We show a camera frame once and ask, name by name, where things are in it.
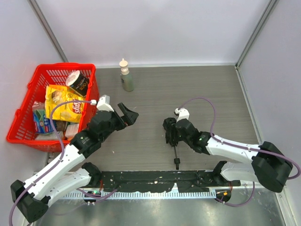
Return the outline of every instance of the snack bag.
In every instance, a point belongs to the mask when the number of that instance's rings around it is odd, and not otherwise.
[[[59,90],[59,91],[65,91],[65,92],[70,92],[70,93],[73,93],[73,94],[77,94],[73,89],[71,89],[68,86],[50,84],[49,87],[54,88],[54,89]]]
[[[71,100],[85,100],[83,97],[80,97],[74,93],[63,90],[57,90],[50,86],[46,87],[45,98],[46,118],[50,118],[51,111],[60,103]],[[83,109],[84,103],[70,103],[62,105],[56,109],[52,118],[54,120],[79,123]]]

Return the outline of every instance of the white wall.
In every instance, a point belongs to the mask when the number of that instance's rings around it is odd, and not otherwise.
[[[269,0],[37,0],[69,61],[235,64]]]
[[[241,67],[262,138],[301,164],[301,1],[281,0]],[[301,178],[287,182],[301,225]]]
[[[46,154],[23,145],[8,144],[5,137],[36,66],[60,62],[60,58],[25,0],[1,3],[0,31],[0,225],[8,225],[13,205],[11,183],[16,179],[25,180],[35,170],[41,170]],[[14,225],[20,226],[19,210],[14,216]]]

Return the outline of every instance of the metal frame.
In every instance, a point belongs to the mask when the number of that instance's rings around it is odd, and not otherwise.
[[[285,187],[281,193],[276,194],[277,201],[279,203],[280,210],[282,212],[282,216],[286,225],[297,226],[297,220],[294,216],[293,209],[290,203],[288,202],[288,196],[289,194],[287,187]]]
[[[250,104],[250,101],[249,101],[249,96],[248,96],[248,93],[247,93],[247,90],[246,90],[244,79],[241,76],[240,69],[238,67],[235,67],[235,70],[236,70],[236,73],[237,73],[237,76],[238,76],[238,81],[240,83],[241,90],[243,91],[243,95],[245,97],[246,106],[248,108],[248,111],[249,111],[249,114],[250,114],[250,117],[251,117],[251,121],[252,121],[254,130],[255,130],[255,134],[256,134],[258,143],[262,144],[261,132],[259,131],[259,127],[257,126],[256,119],[255,119],[255,116],[254,116],[253,111],[252,111],[252,107],[251,107],[251,104]]]
[[[38,3],[36,0],[28,0],[30,6],[32,7],[34,13],[36,14],[37,18],[39,19],[41,25],[43,26],[46,34],[48,35],[50,41],[52,42],[54,48],[56,49],[58,55],[61,57],[63,62],[68,62],[68,59],[60,45],[60,43],[58,42],[58,40],[55,37],[55,34],[53,33],[50,25],[48,24],[42,10],[40,9]]]
[[[243,63],[246,55],[248,54],[249,50],[251,49],[252,45],[254,44],[255,40],[257,39],[260,31],[262,30],[262,28],[264,27],[264,25],[266,24],[269,16],[271,15],[272,11],[274,10],[275,6],[277,5],[277,3],[279,2],[279,0],[270,0],[268,5],[266,6],[261,18],[259,19],[251,37],[249,38],[243,52],[241,53],[238,62],[236,63],[236,68],[240,68],[241,64]]]

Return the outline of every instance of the white bottle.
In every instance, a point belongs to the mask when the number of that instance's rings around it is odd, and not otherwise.
[[[121,67],[120,78],[121,78],[123,89],[127,92],[133,91],[134,90],[133,77],[130,71],[128,70],[127,61],[122,59],[122,61],[119,63],[119,66]]]

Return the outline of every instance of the red plastic basket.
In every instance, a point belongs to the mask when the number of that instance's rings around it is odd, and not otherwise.
[[[27,93],[21,108],[16,110],[14,121],[9,129],[6,140],[10,143],[23,144],[44,152],[60,152],[61,146],[58,140],[44,141],[34,140],[34,123],[32,116],[32,104],[36,101],[45,101],[46,86],[49,84],[65,85],[66,78],[71,71],[80,70],[90,79],[86,100],[98,100],[99,93],[95,78],[95,66],[92,64],[57,63],[53,65],[39,65],[34,72],[31,81],[27,84]],[[79,123],[79,131],[84,129],[87,123],[96,113],[96,106],[85,104]]]

